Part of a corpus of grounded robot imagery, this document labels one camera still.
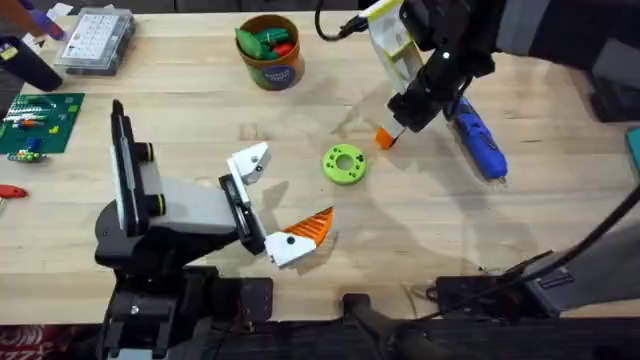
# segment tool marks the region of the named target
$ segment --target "white bracket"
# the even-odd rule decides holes
[[[271,160],[271,154],[266,142],[233,153],[227,159],[227,166],[245,206],[251,206],[251,199],[244,186],[251,185],[260,179],[269,160]]]
[[[286,266],[317,248],[312,239],[280,231],[267,236],[264,245],[271,262],[278,267]]]

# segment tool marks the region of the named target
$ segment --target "black cable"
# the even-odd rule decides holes
[[[360,16],[354,16],[346,24],[340,27],[340,31],[336,35],[327,35],[322,31],[322,27],[320,26],[320,12],[324,7],[324,0],[318,0],[316,3],[316,11],[314,13],[314,25],[316,26],[316,32],[318,36],[324,41],[339,41],[347,36],[353,34],[354,32],[363,32],[369,28],[369,24],[367,23],[366,18],[362,18]]]
[[[233,327],[233,321],[229,322],[229,326],[227,326],[227,328],[222,332],[222,335],[220,335],[220,340],[218,340],[218,345],[216,346],[216,351],[213,353],[213,357],[211,358],[211,360],[216,360],[218,358],[218,354],[220,354],[220,349],[222,349],[222,345],[224,344],[224,340],[225,340],[227,334],[231,331],[232,327]]]
[[[300,325],[300,326],[292,326],[292,327],[287,327],[287,330],[292,330],[292,331],[298,331],[298,330],[306,330],[306,329],[313,329],[313,328],[320,328],[320,327],[324,327],[324,326],[329,326],[329,325],[334,325],[336,323],[339,323],[342,321],[342,318],[337,318],[337,319],[333,319],[333,320],[328,320],[328,321],[321,321],[318,323],[311,323],[311,324],[305,324],[305,325]],[[270,324],[273,326],[282,326],[280,324]],[[220,329],[217,328],[213,325],[210,326],[210,328],[212,330],[215,331],[219,331],[219,332],[224,332],[227,331],[228,333],[231,334],[235,334],[235,335],[272,335],[275,334],[277,332],[276,330],[264,330],[264,331],[238,331],[238,330],[226,330],[226,329]]]
[[[458,111],[458,106],[460,105],[460,101],[462,100],[462,96],[464,95],[464,92],[467,91],[467,88],[469,87],[469,85],[471,85],[471,81],[473,81],[473,76],[467,76],[464,79],[464,83],[462,84],[462,87],[458,89],[458,92],[454,97],[453,105],[451,105],[451,108],[449,108],[448,106],[445,106],[442,109],[442,112],[444,113],[444,117],[447,120],[450,120],[453,116],[455,116],[456,112]]]
[[[337,35],[327,35],[322,31],[320,27],[320,12],[322,11],[322,7],[324,7],[324,0],[318,0],[316,4],[316,12],[314,14],[314,23],[316,25],[316,32],[318,36],[324,41],[339,41],[342,40],[343,37],[340,34]]]
[[[629,213],[629,211],[631,211],[631,209],[633,209],[633,207],[639,201],[640,201],[640,185],[638,185],[635,188],[635,190],[633,190],[631,194],[629,194],[629,196],[627,196],[624,199],[624,201],[620,205],[618,205],[618,207],[615,210],[613,210],[613,212],[609,214],[609,216],[607,216],[606,219],[604,219],[602,223],[600,223],[591,233],[589,233],[589,235],[587,235],[587,237],[584,240],[582,240],[582,242],[580,242],[578,245],[571,248],[569,251],[567,251],[562,257],[560,257],[556,261],[552,262],[551,264],[527,276],[515,279],[505,285],[497,286],[493,289],[483,291],[480,294],[477,294],[470,298],[462,300],[453,306],[450,306],[450,307],[447,307],[446,309],[423,316],[415,321],[419,321],[419,322],[426,321],[426,320],[436,318],[438,316],[443,316],[447,313],[450,313],[451,311],[458,310],[480,298],[505,291],[508,288],[511,288],[513,286],[524,284],[528,281],[535,280],[537,278],[543,277],[553,272],[554,270],[566,265],[573,259],[577,258],[582,253],[584,253],[587,249],[593,246],[593,244],[595,244],[598,240],[602,238],[602,236],[604,236],[604,234],[606,234],[609,230],[611,230],[611,228],[613,228],[613,226],[615,226],[620,221],[620,219],[622,219],[627,213]]]

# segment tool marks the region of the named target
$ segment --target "green circuit board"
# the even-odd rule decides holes
[[[16,96],[5,121],[0,124],[0,154],[25,149],[29,138],[39,140],[40,145],[36,152],[63,153],[83,101],[84,94]],[[42,125],[25,129],[14,128],[12,119],[25,114]]]

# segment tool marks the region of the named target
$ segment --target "clear plastic box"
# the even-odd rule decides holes
[[[135,32],[126,9],[83,8],[54,65],[68,74],[113,76]]]

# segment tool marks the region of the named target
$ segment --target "wooden tabletop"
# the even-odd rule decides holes
[[[351,15],[327,12],[323,26],[335,31]],[[278,270],[237,243],[198,261],[224,276],[272,277],[279,320],[333,318],[341,294],[354,291],[370,293],[390,316],[426,314],[434,307],[419,292],[428,281],[575,244],[636,183],[624,127],[593,119],[567,69],[496,55],[497,72],[468,90],[508,158],[508,185],[494,187],[478,178],[441,117],[391,151],[376,147],[392,90],[366,34],[326,43],[311,13],[287,13],[306,72],[292,89],[259,89],[233,38],[251,16],[138,15],[117,76],[66,80],[59,92],[87,94],[66,153],[41,165],[0,161],[0,183],[30,192],[0,214],[0,323],[101,321],[114,279],[94,262],[93,228],[114,196],[113,98],[136,138],[153,142],[167,177],[216,186],[231,153],[267,141],[271,163],[248,189],[268,232],[335,207],[325,243],[291,268]],[[43,57],[51,61],[58,46],[48,44]],[[338,143],[367,156],[357,185],[323,176],[320,159]],[[626,302],[573,315],[638,313],[638,303]]]

